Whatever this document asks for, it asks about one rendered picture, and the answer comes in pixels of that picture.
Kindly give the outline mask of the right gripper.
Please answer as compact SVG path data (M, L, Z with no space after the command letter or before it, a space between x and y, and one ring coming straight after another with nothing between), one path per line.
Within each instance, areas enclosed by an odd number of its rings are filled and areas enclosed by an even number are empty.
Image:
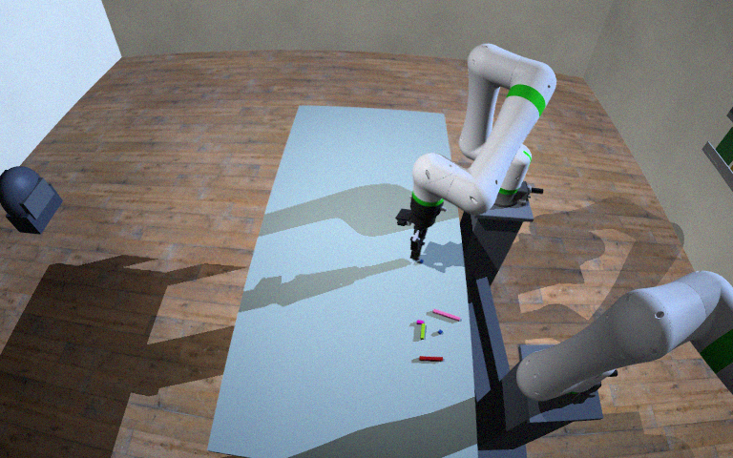
M421 254L420 247L422 249L422 246L425 245L425 243L422 241L422 238L424 239L424 236L426 236L425 233L427 234L428 228L431 227L435 223L436 217L433 219L422 219L422 218L417 217L413 213L411 213L411 220L414 223L414 227L413 227L414 236L410 238L410 250L411 250L410 258L418 261L418 257L420 257L419 253ZM418 242L419 240L420 240L420 245Z

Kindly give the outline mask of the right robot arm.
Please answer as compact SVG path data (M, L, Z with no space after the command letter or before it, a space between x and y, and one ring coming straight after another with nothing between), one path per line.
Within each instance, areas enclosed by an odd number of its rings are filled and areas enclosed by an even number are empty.
M420 156L412 168L411 210L400 210L395 218L398 225L410 226L411 213L433 219L447 212L443 200L468 214L481 215L493 205L525 206L530 193L543 194L543 189L523 181L532 155L522 143L555 90L553 70L493 44L482 44L469 55L468 73L468 107L459 148L474 162L466 169L437 153ZM492 128L500 87L509 92Z

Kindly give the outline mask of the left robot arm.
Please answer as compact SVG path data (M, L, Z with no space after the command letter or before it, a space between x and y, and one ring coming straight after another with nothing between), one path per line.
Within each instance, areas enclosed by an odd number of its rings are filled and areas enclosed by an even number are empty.
M573 337L525 357L516 381L532 400L566 405L581 394L595 397L617 368L657 360L689 341L733 395L733 287L716 273L696 271L622 295Z

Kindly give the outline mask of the pink rod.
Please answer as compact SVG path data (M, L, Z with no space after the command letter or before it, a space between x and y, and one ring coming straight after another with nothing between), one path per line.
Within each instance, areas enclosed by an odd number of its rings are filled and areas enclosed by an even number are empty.
M437 309L433 309L433 312L432 313L437 314L437 315L440 315L440 316L444 316L444 317L447 317L447 318L450 318L450 319L453 319L453 320L456 320L456 321L460 321L460 317L454 316L452 314L449 314L449 313L446 313L446 312L443 312L443 311L440 311L440 310L437 310Z

